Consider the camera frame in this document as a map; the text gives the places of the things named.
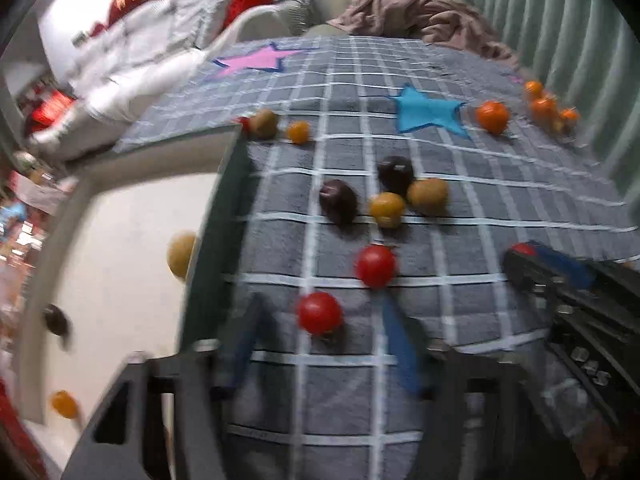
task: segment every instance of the brown cloth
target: brown cloth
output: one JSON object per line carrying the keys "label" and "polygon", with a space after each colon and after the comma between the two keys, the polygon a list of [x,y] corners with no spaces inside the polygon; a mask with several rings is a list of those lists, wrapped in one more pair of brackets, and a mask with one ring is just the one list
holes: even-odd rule
{"label": "brown cloth", "polygon": [[422,38],[518,67],[516,53],[497,41],[489,22],[463,0],[351,0],[328,23],[352,36]]}

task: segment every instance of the fallen fruit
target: fallen fruit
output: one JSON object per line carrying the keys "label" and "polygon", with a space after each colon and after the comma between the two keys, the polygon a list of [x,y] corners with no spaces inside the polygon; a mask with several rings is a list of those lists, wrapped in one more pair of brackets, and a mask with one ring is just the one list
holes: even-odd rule
{"label": "fallen fruit", "polygon": [[294,144],[304,144],[309,140],[309,123],[306,121],[295,121],[287,128],[287,137]]}
{"label": "fallen fruit", "polygon": [[342,325],[340,303],[327,292],[313,292],[296,306],[298,325],[312,335],[332,332]]}
{"label": "fallen fruit", "polygon": [[383,245],[370,245],[361,250],[356,258],[356,277],[370,288],[385,287],[396,272],[396,257]]}
{"label": "fallen fruit", "polygon": [[524,91],[527,98],[533,101],[542,97],[542,92],[545,91],[545,87],[540,81],[527,81],[524,85]]}
{"label": "fallen fruit", "polygon": [[498,101],[487,101],[476,110],[476,120],[480,126],[495,136],[504,133],[510,118],[507,107]]}

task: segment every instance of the pink star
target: pink star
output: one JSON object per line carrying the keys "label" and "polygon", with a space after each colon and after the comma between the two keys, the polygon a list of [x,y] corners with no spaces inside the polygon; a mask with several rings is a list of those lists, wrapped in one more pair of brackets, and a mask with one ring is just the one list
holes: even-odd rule
{"label": "pink star", "polygon": [[297,50],[278,50],[275,43],[270,43],[258,50],[254,50],[243,56],[219,57],[213,62],[224,70],[216,74],[216,77],[223,77],[232,74],[243,68],[255,68],[256,70],[264,70],[265,72],[282,72],[282,58],[293,56],[300,52],[306,52],[306,49]]}

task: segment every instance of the orange fruit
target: orange fruit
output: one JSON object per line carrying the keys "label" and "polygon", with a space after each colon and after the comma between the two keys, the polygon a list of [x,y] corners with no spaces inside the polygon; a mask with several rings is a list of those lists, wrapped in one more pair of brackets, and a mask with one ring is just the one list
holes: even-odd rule
{"label": "orange fruit", "polygon": [[309,140],[309,123],[306,121],[295,121],[287,128],[287,137],[294,144],[304,144]]}
{"label": "orange fruit", "polygon": [[480,126],[495,136],[507,129],[510,118],[507,107],[498,101],[487,101],[476,110],[476,119]]}
{"label": "orange fruit", "polygon": [[69,392],[65,390],[56,392],[50,397],[49,402],[57,414],[71,420],[78,418],[80,411],[78,403],[69,395]]}
{"label": "orange fruit", "polygon": [[580,120],[580,114],[575,108],[565,108],[560,112],[560,118],[563,121],[577,122]]}
{"label": "orange fruit", "polygon": [[542,92],[545,90],[545,87],[542,85],[540,81],[527,81],[524,85],[524,91],[529,97],[529,99],[540,99],[542,97]]}
{"label": "orange fruit", "polygon": [[542,98],[532,101],[529,105],[533,120],[546,122],[552,120],[557,114],[556,101],[554,99]]}

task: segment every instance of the blanket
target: blanket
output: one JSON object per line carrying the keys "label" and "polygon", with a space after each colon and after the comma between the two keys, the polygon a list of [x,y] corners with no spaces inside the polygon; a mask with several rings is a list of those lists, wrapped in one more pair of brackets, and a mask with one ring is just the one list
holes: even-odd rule
{"label": "blanket", "polygon": [[[224,56],[267,44],[236,44]],[[500,260],[511,245],[532,239],[575,256],[631,256],[640,265],[640,238],[628,208],[615,186],[594,173],[587,149],[556,145],[527,119],[513,71],[468,52],[368,37],[281,38],[276,46],[304,50],[283,58],[282,72],[218,76],[220,65],[200,65],[190,81],[149,107],[114,149],[123,153],[201,132],[258,108],[280,114],[282,131],[293,121],[311,127],[314,142],[304,146],[284,135],[249,145],[258,191],[239,211],[238,228],[246,229],[242,258],[237,268],[225,269],[225,294],[242,304],[245,295],[260,292],[270,316],[227,413],[229,452],[242,468],[238,478],[407,475],[430,404],[402,389],[379,305],[354,278],[354,256],[377,240],[398,256],[402,279],[394,290],[408,314],[463,351],[516,351],[544,385],[566,433],[580,435],[593,406],[545,349],[544,320],[529,298],[504,283]],[[396,104],[388,96],[406,84],[431,98],[466,101],[461,120],[471,138],[435,126],[397,134]],[[513,139],[474,126],[469,110],[488,99],[512,111]],[[366,215],[369,197],[380,190],[376,163],[388,155],[411,158],[421,176],[447,180],[449,217],[433,222],[407,210],[396,231],[377,233],[363,217],[351,230],[338,230],[321,215],[319,187],[343,180]],[[344,344],[312,340],[298,330],[294,306],[311,287],[340,301],[349,334]],[[478,405],[470,403],[469,412]],[[477,422],[469,424],[470,443],[482,438]],[[462,471],[462,480],[475,477],[472,467]]]}
{"label": "blanket", "polygon": [[328,22],[352,36],[421,38],[518,67],[518,57],[475,8],[463,0],[352,0]]}

